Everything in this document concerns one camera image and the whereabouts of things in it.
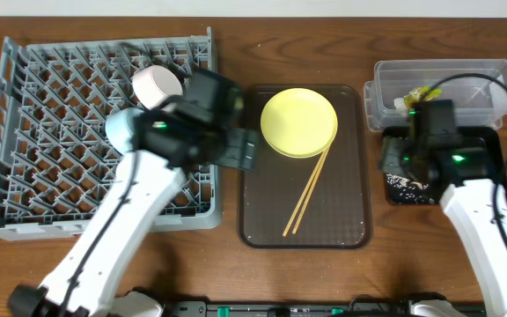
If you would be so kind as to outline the rice and food scraps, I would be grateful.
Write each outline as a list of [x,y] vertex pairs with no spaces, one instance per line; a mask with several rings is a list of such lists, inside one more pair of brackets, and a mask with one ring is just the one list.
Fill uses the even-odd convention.
[[386,197],[391,203],[434,204],[428,184],[414,182],[391,173],[385,174]]

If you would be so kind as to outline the white tissue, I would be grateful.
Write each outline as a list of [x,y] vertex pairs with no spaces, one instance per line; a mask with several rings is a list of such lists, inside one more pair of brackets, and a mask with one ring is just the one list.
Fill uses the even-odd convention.
[[393,104],[394,104],[394,107],[395,107],[395,112],[397,114],[400,114],[403,117],[407,117],[408,116],[409,108],[408,108],[408,105],[407,105],[406,101],[403,98],[396,98],[396,99],[394,99],[393,100]]

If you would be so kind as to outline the pink bowl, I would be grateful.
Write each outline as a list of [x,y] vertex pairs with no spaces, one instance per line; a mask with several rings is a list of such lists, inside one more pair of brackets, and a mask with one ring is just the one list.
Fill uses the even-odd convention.
[[132,77],[134,93],[147,109],[160,105],[171,95],[181,95],[183,87],[179,79],[167,68],[152,65],[138,71]]

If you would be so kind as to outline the green snack wrapper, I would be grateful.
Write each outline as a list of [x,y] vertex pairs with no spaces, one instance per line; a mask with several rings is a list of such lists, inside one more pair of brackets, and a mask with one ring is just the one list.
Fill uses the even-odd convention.
[[403,97],[403,101],[408,109],[412,109],[418,101],[430,101],[440,97],[442,93],[441,88],[431,90],[429,86],[416,87]]

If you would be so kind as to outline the light blue bowl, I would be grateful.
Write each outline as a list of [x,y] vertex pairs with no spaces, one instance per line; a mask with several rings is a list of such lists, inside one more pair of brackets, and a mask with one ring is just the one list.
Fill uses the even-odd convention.
[[142,113],[142,109],[129,107],[107,117],[105,122],[107,139],[121,155],[132,150],[131,139],[135,134],[134,119]]

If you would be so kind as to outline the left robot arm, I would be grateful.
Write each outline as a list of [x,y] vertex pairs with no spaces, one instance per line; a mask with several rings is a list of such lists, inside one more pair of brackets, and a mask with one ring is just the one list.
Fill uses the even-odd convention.
[[40,286],[19,284],[8,298],[14,316],[106,316],[122,276],[158,213],[187,183],[194,166],[253,166],[256,134],[241,129],[239,85],[199,69],[186,90],[151,109],[124,109],[106,132],[123,152],[112,187],[64,259]]

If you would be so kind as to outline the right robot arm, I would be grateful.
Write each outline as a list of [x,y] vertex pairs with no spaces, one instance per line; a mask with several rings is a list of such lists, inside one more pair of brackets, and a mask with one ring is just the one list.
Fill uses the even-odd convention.
[[450,100],[421,101],[405,138],[383,139],[380,168],[432,187],[467,252],[486,313],[507,316],[507,198],[486,145],[461,134]]

